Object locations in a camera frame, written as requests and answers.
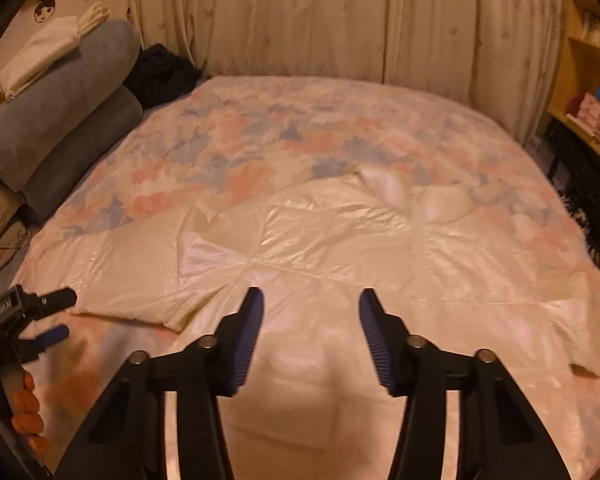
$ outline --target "white towel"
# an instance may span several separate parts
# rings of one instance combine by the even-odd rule
[[[109,8],[98,2],[79,19],[77,16],[56,18],[34,34],[20,51],[0,70],[0,92],[7,101],[40,78],[62,56],[80,45],[80,38],[111,15]]]

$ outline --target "beige curtain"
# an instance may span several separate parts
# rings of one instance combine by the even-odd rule
[[[520,143],[552,84],[562,0],[130,0],[144,44],[210,75],[319,75],[467,104]]]

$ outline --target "gray cushion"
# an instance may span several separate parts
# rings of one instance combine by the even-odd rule
[[[33,211],[30,220],[46,221],[86,171],[138,126],[142,106],[121,86],[47,156],[22,190]]]
[[[51,150],[122,85],[139,49],[131,24],[109,20],[12,102],[2,103],[0,179],[22,190]]]

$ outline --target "bedsheet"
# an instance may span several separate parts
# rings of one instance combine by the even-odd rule
[[[448,100],[389,86],[317,78],[216,78],[154,112],[104,160],[33,239],[17,281],[35,281],[59,240],[198,200],[206,215],[356,163],[397,170],[416,185],[462,182],[493,219],[520,214],[539,247],[584,246],[534,163],[493,121]],[[600,274],[586,266],[600,303]],[[136,348],[160,353],[176,334],[63,314],[72,337],[32,367],[54,466],[94,399]],[[576,376],[584,434],[580,478],[600,464],[600,380]]]

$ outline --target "hand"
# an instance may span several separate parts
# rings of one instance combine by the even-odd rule
[[[13,404],[18,410],[18,413],[11,419],[13,429],[19,434],[27,435],[27,442],[31,446],[31,449],[43,456],[48,448],[49,441],[43,436],[39,436],[45,425],[42,421],[42,417],[38,413],[40,409],[40,403],[33,394],[33,389],[36,387],[33,376],[29,372],[24,374],[24,385],[25,390],[17,392],[13,396]]]

